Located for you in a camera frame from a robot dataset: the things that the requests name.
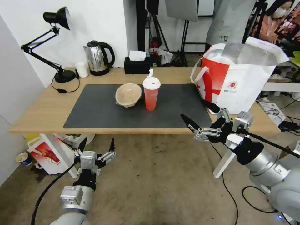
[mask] white cup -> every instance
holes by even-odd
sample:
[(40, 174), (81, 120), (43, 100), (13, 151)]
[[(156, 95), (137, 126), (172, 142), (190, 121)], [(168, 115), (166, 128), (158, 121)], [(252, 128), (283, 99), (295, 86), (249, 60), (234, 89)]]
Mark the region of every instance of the white cup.
[(81, 78), (85, 78), (88, 76), (88, 69), (84, 62), (78, 62), (75, 64), (77, 72)]

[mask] red plastic cup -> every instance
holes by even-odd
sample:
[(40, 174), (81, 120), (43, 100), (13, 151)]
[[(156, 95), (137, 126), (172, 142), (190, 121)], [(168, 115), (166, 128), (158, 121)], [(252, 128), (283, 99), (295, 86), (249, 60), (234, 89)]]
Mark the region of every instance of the red plastic cup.
[(156, 107), (160, 81), (156, 77), (147, 77), (144, 82), (146, 110), (153, 111)]
[(145, 102), (146, 102), (146, 110), (153, 111), (156, 107), (158, 88), (154, 90), (149, 90), (144, 88), (145, 92)]

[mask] black desk lamp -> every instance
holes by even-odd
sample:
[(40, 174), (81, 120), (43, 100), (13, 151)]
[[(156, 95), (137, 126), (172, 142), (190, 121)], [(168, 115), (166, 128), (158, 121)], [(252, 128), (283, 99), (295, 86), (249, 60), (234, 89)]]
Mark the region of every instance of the black desk lamp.
[[(59, 34), (59, 28), (56, 27), (57, 23), (60, 24), (62, 27), (70, 30), (69, 25), (68, 25), (68, 20), (67, 20), (67, 18), (69, 16), (70, 15), (69, 15), (69, 11), (68, 11), (67, 7), (63, 7), (61, 9), (59, 9), (56, 13), (45, 12), (43, 14), (43, 18), (47, 23), (50, 23), (50, 25), (52, 26), (52, 29), (47, 31), (46, 33), (42, 34), (41, 36), (37, 37), (36, 39), (32, 40), (31, 42), (21, 46), (22, 51), (32, 55), (33, 57), (41, 60), (42, 62), (48, 64), (49, 66), (55, 68), (57, 70), (57, 72), (55, 74), (54, 79), (56, 82), (59, 82), (59, 83), (65, 83), (65, 82), (73, 80), (76, 77), (75, 73), (70, 70), (64, 70), (61, 65), (51, 62), (49, 60), (46, 60), (45, 58), (39, 56), (38, 54), (33, 52), (33, 49), (35, 49), (36, 47), (49, 41), (50, 39), (54, 38), (55, 36), (57, 36)], [(48, 39), (46, 39), (44, 41), (34, 43), (38, 39), (44, 37), (45, 35), (47, 35), (51, 32), (54, 33), (53, 36), (49, 37)]]

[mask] electric kettle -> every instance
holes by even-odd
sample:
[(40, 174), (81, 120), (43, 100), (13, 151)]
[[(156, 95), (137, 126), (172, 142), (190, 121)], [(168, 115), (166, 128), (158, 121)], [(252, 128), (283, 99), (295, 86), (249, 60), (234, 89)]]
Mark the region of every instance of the electric kettle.
[[(112, 47), (105, 42), (91, 41), (83, 48), (91, 74), (95, 76), (107, 74), (109, 68), (112, 67), (115, 62), (115, 54)], [(112, 55), (111, 62), (108, 62), (107, 54), (104, 50), (105, 48), (107, 48)]]

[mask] face mask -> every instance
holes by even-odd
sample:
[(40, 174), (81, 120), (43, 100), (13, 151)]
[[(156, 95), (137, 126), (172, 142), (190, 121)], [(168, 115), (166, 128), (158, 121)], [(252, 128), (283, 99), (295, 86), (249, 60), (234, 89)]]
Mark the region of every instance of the face mask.
[(272, 17), (274, 19), (278, 19), (280, 17), (286, 16), (288, 14), (288, 10), (287, 9), (283, 9), (281, 7), (279, 7), (278, 9), (276, 9), (276, 11), (273, 13)]

